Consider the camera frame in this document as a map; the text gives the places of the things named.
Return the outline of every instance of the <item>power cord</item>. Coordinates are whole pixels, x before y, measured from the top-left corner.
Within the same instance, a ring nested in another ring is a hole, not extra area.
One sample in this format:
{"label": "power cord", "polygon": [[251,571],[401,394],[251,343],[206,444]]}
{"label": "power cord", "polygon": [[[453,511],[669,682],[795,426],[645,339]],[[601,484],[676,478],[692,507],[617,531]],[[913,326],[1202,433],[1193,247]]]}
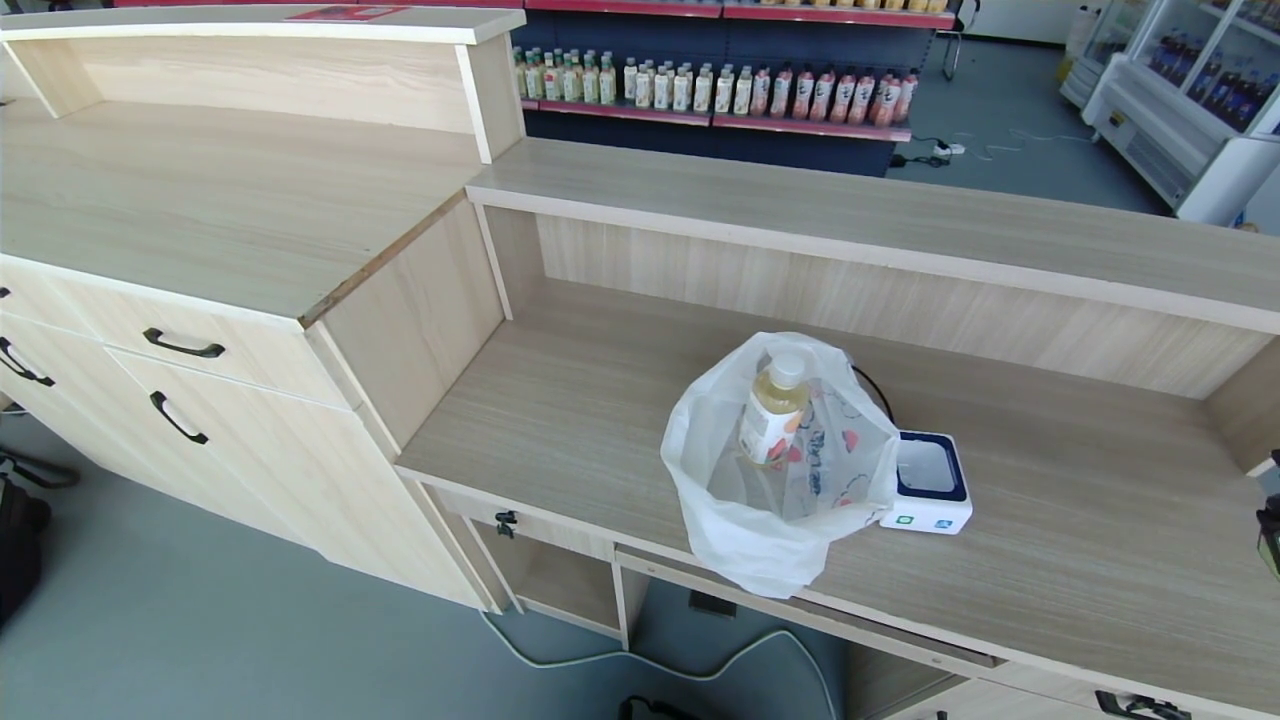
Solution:
{"label": "power cord", "polygon": [[804,656],[805,656],[805,659],[809,660],[809,665],[813,666],[813,671],[818,676],[818,683],[822,684],[822,697],[823,697],[823,700],[827,701],[827,710],[831,712],[831,720],[841,720],[840,716],[836,715],[836,703],[835,703],[833,700],[831,700],[831,688],[827,687],[827,678],[823,676],[823,674],[822,674],[822,667],[818,665],[818,659],[815,659],[813,656],[813,652],[810,652],[809,648],[805,647],[804,642],[799,637],[796,637],[795,633],[792,633],[791,630],[788,630],[786,628],[780,628],[777,630],[771,630],[771,632],[764,633],[763,635],[755,638],[750,643],[745,644],[741,650],[739,650],[733,655],[728,656],[728,660],[726,660],[723,664],[721,664],[719,669],[717,669],[714,673],[712,673],[709,675],[695,675],[692,673],[685,673],[682,670],[676,670],[673,667],[667,667],[666,665],[662,665],[658,661],[649,660],[648,657],[643,656],[643,655],[639,655],[639,653],[635,653],[635,652],[631,652],[631,651],[627,651],[627,650],[611,650],[608,652],[599,652],[596,655],[588,655],[588,656],[584,656],[584,657],[572,657],[570,660],[553,660],[553,661],[549,661],[549,662],[534,660],[534,659],[529,657],[527,655],[525,655],[524,652],[521,652],[518,648],[516,648],[515,643],[511,642],[511,638],[508,638],[507,634],[503,633],[500,628],[498,628],[498,625],[493,621],[493,619],[489,618],[488,612],[481,612],[480,618],[484,619],[485,624],[489,625],[489,629],[492,629],[494,632],[494,634],[498,635],[498,639],[502,641],[502,644],[507,646],[507,650],[509,650],[512,655],[515,655],[525,665],[529,665],[530,667],[534,667],[536,670],[552,670],[552,669],[556,669],[556,667],[572,667],[575,665],[585,665],[588,662],[595,662],[598,660],[607,660],[609,657],[630,657],[630,659],[637,660],[637,661],[640,661],[640,662],[643,662],[643,664],[645,664],[645,665],[648,665],[648,666],[650,666],[650,667],[653,667],[655,670],[662,670],[663,673],[667,673],[669,675],[675,675],[677,678],[684,678],[686,680],[694,680],[695,683],[709,683],[712,680],[718,679],[721,675],[723,675],[724,673],[727,673],[728,669],[732,667],[733,664],[737,662],[739,659],[741,659],[748,652],[751,652],[753,650],[760,647],[762,644],[767,643],[768,641],[771,641],[773,638],[786,637],[786,638],[790,638],[791,642],[796,643],[796,646],[800,648],[800,652],[803,652]]}

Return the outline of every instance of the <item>refrigerator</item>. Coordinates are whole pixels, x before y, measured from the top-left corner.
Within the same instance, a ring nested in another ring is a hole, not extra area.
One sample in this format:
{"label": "refrigerator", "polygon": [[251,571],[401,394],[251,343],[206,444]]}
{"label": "refrigerator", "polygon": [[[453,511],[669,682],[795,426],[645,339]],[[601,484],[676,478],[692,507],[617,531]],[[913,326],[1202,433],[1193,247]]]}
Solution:
{"label": "refrigerator", "polygon": [[1071,63],[1060,92],[1076,108],[1084,108],[1102,77],[1111,55],[1124,53],[1151,0],[1111,0],[1103,8],[1084,51]]}
{"label": "refrigerator", "polygon": [[1187,220],[1230,225],[1280,167],[1280,0],[1152,0],[1084,122]]}

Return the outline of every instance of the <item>black drawer handle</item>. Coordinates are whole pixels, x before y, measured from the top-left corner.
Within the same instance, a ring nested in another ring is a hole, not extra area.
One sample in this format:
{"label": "black drawer handle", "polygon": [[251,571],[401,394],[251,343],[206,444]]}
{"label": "black drawer handle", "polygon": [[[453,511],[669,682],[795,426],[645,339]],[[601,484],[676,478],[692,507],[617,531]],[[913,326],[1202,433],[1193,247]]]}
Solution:
{"label": "black drawer handle", "polygon": [[23,365],[22,363],[19,363],[18,359],[13,356],[13,352],[10,352],[12,347],[13,347],[13,343],[9,342],[9,338],[0,337],[0,352],[4,352],[4,356],[8,357],[8,360],[0,360],[0,363],[4,363],[5,368],[9,368],[14,373],[17,373],[19,378],[22,378],[24,380],[36,380],[37,383],[40,383],[40,384],[42,384],[45,387],[54,387],[54,379],[52,378],[50,378],[47,375],[44,377],[44,378],[41,378],[41,377],[36,375],[36,373],[28,370],[26,365]]}
{"label": "black drawer handle", "polygon": [[164,393],[160,392],[159,389],[151,393],[151,405],[154,405],[155,409],[159,410],[161,415],[164,415],[165,420],[169,420],[170,425],[173,425],[174,428],[178,429],[179,433],[182,433],[182,437],[189,439],[191,442],[193,442],[196,445],[205,445],[206,442],[209,442],[209,436],[206,436],[205,433],[191,434],[187,430],[182,429],[182,425],[179,425],[178,423],[175,423],[174,419],[170,418],[168,413],[165,413],[165,409],[164,409],[165,400],[169,400],[169,398],[165,397]]}
{"label": "black drawer handle", "polygon": [[[1134,717],[1137,720],[1192,720],[1192,714],[1185,710],[1179,710],[1176,705],[1171,702],[1161,702],[1140,694],[1129,696],[1129,702],[1125,706],[1120,705],[1120,698],[1116,697],[1116,693],[1094,691],[1093,696],[1098,698],[1098,707],[1102,708],[1102,712],[1115,715],[1116,717]],[[1146,715],[1139,715],[1138,711],[1144,711]]]}
{"label": "black drawer handle", "polygon": [[147,338],[147,342],[150,342],[156,347],[173,350],[174,352],[182,352],[184,355],[195,355],[196,357],[218,357],[223,352],[227,352],[227,348],[218,345],[216,342],[211,342],[209,343],[207,347],[202,347],[200,350],[192,350],[189,347],[179,347],[177,345],[169,345],[168,342],[160,340],[161,336],[164,336],[164,333],[160,332],[157,328],[147,328],[142,331],[142,337]]}

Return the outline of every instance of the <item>gray floor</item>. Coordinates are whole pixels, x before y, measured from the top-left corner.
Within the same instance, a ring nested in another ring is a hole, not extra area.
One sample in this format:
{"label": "gray floor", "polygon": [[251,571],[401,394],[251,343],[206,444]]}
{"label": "gray floor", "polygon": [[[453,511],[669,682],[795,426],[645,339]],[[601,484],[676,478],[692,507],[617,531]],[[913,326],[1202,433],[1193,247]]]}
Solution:
{"label": "gray floor", "polygon": [[[970,150],[948,168],[911,165],[891,177],[1021,192],[1138,211],[1164,206],[1103,147],[1032,142],[1007,128],[1088,136],[1056,94],[1060,53],[969,42],[959,77],[938,74],[942,47],[913,114],[918,136],[957,132]],[[904,152],[927,154],[927,143]],[[631,693],[714,719],[826,717],[818,683],[796,648],[773,641],[709,684],[675,680],[630,660],[532,670],[476,612],[360,575],[303,548],[237,527],[84,464],[33,420],[5,418],[0,442],[79,462],[81,487],[44,493],[55,506],[47,575],[0,634],[0,717],[6,720],[204,717],[612,719]],[[691,671],[713,669],[777,626],[744,611],[692,614],[685,593],[657,585],[639,650]],[[499,619],[539,659],[613,643],[536,615]],[[837,689],[841,643],[801,630]]]}
{"label": "gray floor", "polygon": [[[1009,133],[1093,135],[1079,110],[1057,94],[1053,72],[1061,50],[965,40],[956,77],[947,82],[941,70],[945,47],[945,40],[934,42],[920,76],[911,108],[913,135],[955,140],[966,151],[950,167],[909,164],[890,170],[888,177],[1169,214],[1169,206],[1105,142],[1024,141]],[[1024,149],[984,151],[986,145]],[[914,158],[929,155],[932,147],[932,142],[916,141],[900,145],[899,152]]]}

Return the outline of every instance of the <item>white plastic bag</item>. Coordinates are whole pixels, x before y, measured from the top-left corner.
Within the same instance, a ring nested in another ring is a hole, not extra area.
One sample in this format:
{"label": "white plastic bag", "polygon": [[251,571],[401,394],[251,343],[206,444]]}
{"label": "white plastic bag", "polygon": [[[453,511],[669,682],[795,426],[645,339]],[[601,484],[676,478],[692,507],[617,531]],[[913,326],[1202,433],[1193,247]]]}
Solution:
{"label": "white plastic bag", "polygon": [[[755,375],[782,352],[805,360],[810,404],[786,460],[758,468],[739,450],[739,421]],[[742,589],[791,597],[822,573],[832,542],[892,506],[899,443],[842,350],[756,333],[685,391],[662,460],[694,555]]]}

